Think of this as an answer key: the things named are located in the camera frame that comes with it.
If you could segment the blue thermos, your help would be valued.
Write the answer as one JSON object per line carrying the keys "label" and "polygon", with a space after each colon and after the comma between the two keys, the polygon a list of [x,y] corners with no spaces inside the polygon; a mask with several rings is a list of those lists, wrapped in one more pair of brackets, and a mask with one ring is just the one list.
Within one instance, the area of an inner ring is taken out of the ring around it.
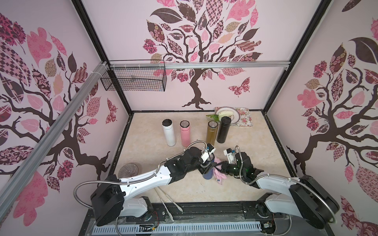
{"label": "blue thermos", "polygon": [[214,156],[214,154],[211,154],[211,156],[210,156],[210,163],[206,167],[206,172],[202,175],[204,179],[210,180],[213,177],[214,163],[215,163],[215,156]]}

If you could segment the pink thermos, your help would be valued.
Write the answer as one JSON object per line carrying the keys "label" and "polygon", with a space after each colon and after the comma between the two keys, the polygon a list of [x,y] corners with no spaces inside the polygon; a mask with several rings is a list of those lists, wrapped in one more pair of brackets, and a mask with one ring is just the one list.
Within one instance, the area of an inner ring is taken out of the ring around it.
{"label": "pink thermos", "polygon": [[191,127],[189,121],[180,122],[180,133],[182,146],[188,147],[191,143]]}

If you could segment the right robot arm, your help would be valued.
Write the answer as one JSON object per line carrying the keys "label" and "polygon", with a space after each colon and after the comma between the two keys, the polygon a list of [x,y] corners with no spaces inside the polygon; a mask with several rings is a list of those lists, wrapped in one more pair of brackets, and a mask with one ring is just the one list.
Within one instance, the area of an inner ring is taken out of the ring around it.
{"label": "right robot arm", "polygon": [[245,152],[231,153],[232,160],[216,162],[215,172],[239,179],[243,184],[267,192],[257,200],[256,211],[262,218],[275,213],[303,218],[317,229],[337,222],[340,206],[311,176],[289,178],[269,174],[253,166]]}

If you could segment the gold thermos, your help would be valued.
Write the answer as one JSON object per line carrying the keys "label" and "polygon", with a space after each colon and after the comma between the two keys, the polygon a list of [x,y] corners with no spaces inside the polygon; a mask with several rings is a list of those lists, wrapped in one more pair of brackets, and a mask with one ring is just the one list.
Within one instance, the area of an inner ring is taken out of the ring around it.
{"label": "gold thermos", "polygon": [[206,143],[215,145],[215,140],[218,132],[218,123],[216,121],[209,121],[207,126]]}

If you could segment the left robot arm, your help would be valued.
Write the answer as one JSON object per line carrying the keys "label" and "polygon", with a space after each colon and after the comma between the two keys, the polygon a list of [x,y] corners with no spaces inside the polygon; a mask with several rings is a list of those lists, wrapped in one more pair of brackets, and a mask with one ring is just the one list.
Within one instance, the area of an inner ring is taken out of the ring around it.
{"label": "left robot arm", "polygon": [[150,200],[147,197],[136,196],[150,189],[180,181],[192,171],[206,173],[214,151],[215,148],[211,144],[208,144],[205,150],[190,147],[166,161],[157,170],[133,178],[117,179],[115,175],[110,176],[90,196],[96,225],[107,225],[119,216],[147,216],[152,212]]}

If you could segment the pink towel cloth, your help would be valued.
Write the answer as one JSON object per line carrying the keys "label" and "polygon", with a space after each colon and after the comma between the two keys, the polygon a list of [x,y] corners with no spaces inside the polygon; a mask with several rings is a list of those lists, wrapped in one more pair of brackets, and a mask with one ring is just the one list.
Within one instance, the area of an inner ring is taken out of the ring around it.
{"label": "pink towel cloth", "polygon": [[226,174],[221,171],[223,161],[215,157],[214,162],[216,166],[213,168],[213,176],[216,178],[217,183],[222,185],[223,181],[227,179]]}

